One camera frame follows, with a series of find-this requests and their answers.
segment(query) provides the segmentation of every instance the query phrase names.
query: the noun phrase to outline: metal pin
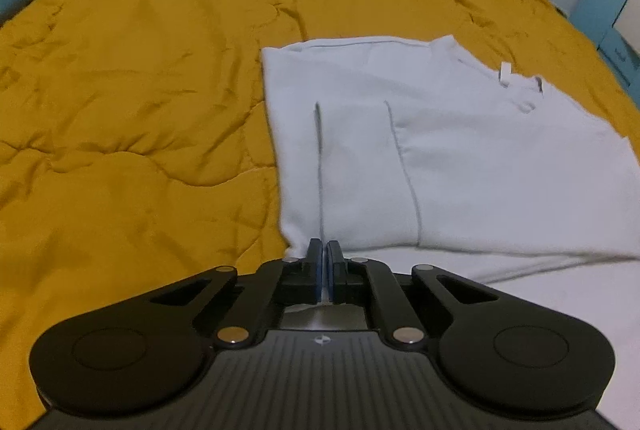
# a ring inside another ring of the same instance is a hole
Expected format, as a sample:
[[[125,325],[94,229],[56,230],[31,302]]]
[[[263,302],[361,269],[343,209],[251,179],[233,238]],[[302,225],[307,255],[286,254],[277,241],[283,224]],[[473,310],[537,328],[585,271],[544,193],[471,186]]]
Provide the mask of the metal pin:
[[[416,344],[424,338],[424,333],[415,327],[400,327],[394,331],[393,336],[403,344]]]
[[[218,331],[218,339],[228,344],[239,344],[249,337],[249,331],[244,327],[230,326]]]

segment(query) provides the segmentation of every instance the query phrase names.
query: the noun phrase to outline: bed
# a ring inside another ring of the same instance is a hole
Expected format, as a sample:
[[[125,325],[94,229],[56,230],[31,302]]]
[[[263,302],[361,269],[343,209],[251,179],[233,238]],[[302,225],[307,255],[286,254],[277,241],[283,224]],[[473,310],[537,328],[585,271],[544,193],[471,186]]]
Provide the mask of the bed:
[[[43,412],[28,353],[57,321],[216,265],[247,273],[282,257],[261,47],[446,34],[491,67],[542,74],[640,153],[640,113],[548,0],[36,0],[6,23],[0,428]],[[640,270],[625,266],[598,298],[631,298]],[[522,295],[561,309],[541,283]],[[565,297],[585,297],[580,273],[562,283]],[[633,416],[615,422],[630,430]]]

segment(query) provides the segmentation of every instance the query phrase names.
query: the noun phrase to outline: seam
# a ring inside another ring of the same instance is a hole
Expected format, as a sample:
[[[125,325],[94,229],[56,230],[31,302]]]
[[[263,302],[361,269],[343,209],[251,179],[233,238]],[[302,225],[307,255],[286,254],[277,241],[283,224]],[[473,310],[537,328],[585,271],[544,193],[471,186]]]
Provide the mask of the seam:
[[[320,103],[316,102],[314,108],[316,118],[316,137],[318,140],[318,219],[320,222],[320,240],[324,243],[324,207],[322,201],[322,115],[320,113]]]
[[[394,137],[394,143],[396,144],[396,151],[398,152],[398,159],[400,159],[400,166],[402,167],[402,173],[404,174],[404,178],[406,180],[406,185],[409,187],[409,192],[411,193],[411,197],[414,200],[414,208],[415,208],[415,220],[418,223],[418,240],[416,241],[416,247],[420,246],[420,241],[422,240],[422,214],[420,212],[420,207],[418,206],[418,196],[415,194],[414,185],[411,184],[411,179],[409,178],[409,174],[406,171],[406,166],[404,165],[404,159],[402,159],[402,152],[400,151],[400,143],[398,142],[398,134],[396,132],[396,125],[394,124],[394,115],[391,112],[391,106],[388,101],[385,101],[386,110],[389,114],[389,126],[391,127],[391,134]]]

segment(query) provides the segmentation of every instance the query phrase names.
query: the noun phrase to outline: mustard yellow comforter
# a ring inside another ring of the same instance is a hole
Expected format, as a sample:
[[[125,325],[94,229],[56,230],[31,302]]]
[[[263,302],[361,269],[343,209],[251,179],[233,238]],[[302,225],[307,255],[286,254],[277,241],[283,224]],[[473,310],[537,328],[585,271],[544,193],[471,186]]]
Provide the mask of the mustard yellow comforter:
[[[260,48],[454,34],[630,135],[640,114],[547,0],[37,0],[0,29],[0,428],[63,318],[219,264],[279,258]]]

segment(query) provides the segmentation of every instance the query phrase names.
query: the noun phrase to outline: blue and white cabinet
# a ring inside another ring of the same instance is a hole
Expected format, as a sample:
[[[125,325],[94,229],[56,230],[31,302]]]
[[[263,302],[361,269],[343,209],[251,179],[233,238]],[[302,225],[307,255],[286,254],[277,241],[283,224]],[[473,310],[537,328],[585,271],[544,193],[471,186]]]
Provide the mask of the blue and white cabinet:
[[[640,106],[640,56],[614,27],[627,1],[580,0],[570,19],[598,47],[620,85]]]

